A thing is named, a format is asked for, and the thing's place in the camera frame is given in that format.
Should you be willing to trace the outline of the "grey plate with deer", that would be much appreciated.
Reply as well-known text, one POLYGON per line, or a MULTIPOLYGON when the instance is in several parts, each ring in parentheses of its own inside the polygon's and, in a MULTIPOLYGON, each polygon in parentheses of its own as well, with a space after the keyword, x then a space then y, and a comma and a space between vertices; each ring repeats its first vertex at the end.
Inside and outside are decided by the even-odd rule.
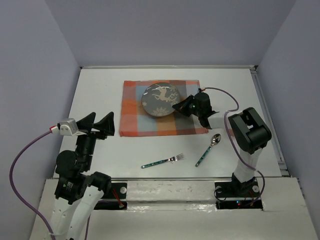
POLYGON ((157 82, 150 85, 142 94, 141 104, 146 113, 152 117, 166 117, 175 109, 173 105, 181 101, 177 87, 168 82, 157 82))

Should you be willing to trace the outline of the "orange grey checked cloth napkin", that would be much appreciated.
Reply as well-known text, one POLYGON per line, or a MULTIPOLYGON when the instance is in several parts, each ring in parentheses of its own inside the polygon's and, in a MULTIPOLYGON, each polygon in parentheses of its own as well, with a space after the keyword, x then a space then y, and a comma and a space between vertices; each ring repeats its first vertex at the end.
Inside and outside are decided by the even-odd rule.
POLYGON ((177 87, 181 99, 195 95, 200 88, 198 80, 126 80, 123 83, 119 135, 121 137, 158 137, 207 134, 194 116, 178 112, 154 117, 143 109, 142 95, 152 84, 170 83, 177 87))

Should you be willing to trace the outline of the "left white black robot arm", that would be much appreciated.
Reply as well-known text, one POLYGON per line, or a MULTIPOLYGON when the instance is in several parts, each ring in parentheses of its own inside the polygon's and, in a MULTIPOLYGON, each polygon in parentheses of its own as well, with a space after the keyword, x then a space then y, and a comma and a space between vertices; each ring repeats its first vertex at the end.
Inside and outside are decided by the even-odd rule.
POLYGON ((112 189, 110 176, 101 172, 86 175, 92 165, 96 141, 115 134, 114 112, 98 122, 95 118, 95 112, 78 121, 67 118, 50 129, 64 137, 76 137, 75 149, 63 150, 56 157, 58 183, 49 221, 50 236, 55 240, 79 239, 95 205, 112 189))

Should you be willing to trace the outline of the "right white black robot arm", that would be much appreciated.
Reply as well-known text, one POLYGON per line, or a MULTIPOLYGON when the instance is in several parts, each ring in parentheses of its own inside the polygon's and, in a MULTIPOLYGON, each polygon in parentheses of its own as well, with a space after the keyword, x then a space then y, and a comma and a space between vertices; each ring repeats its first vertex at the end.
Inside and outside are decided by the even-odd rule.
POLYGON ((265 176, 257 169, 257 162, 263 148, 272 139, 272 133, 253 107, 237 112, 239 104, 236 103, 235 109, 218 112, 213 110, 209 95, 203 91, 188 96, 172 107, 186 117, 196 116, 200 125, 208 130, 225 129, 238 163, 231 181, 219 189, 221 194, 229 192, 234 197, 242 196, 253 187, 255 173, 262 177, 259 193, 264 191, 265 176))

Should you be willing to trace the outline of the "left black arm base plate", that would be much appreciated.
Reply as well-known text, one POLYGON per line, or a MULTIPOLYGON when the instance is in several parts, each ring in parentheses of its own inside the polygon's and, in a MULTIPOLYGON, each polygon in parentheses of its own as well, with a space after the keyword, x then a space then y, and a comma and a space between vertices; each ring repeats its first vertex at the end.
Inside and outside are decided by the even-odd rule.
POLYGON ((119 211, 127 209, 127 182, 112 182, 109 193, 95 205, 94 210, 119 211))

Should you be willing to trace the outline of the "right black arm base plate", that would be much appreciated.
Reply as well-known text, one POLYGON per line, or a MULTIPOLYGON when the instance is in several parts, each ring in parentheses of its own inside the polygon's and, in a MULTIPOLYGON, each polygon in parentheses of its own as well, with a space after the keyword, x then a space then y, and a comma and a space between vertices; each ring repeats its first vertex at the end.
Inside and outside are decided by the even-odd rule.
POLYGON ((214 183, 214 197, 218 210, 240 210, 259 209, 263 210, 263 203, 260 195, 260 188, 257 181, 251 183, 240 192, 231 188, 230 181, 218 181, 214 183))

